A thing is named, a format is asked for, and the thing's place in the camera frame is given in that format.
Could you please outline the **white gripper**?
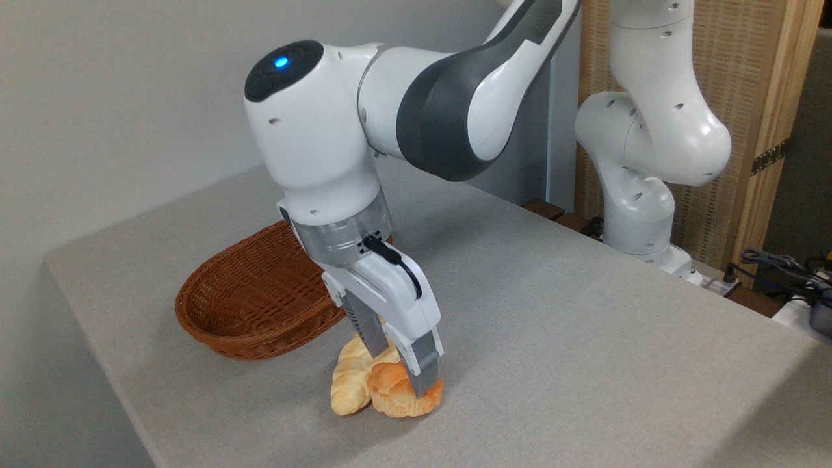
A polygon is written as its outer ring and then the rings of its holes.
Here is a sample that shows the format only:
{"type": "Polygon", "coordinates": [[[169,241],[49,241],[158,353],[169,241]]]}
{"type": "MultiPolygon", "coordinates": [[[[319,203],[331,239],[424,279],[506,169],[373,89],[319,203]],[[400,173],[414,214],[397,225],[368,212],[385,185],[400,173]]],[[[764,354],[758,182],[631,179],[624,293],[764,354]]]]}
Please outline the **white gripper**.
{"type": "Polygon", "coordinates": [[[344,266],[322,264],[324,282],[343,305],[371,358],[397,347],[416,397],[439,380],[441,313],[419,265],[392,246],[362,248],[361,258],[344,266]]]}

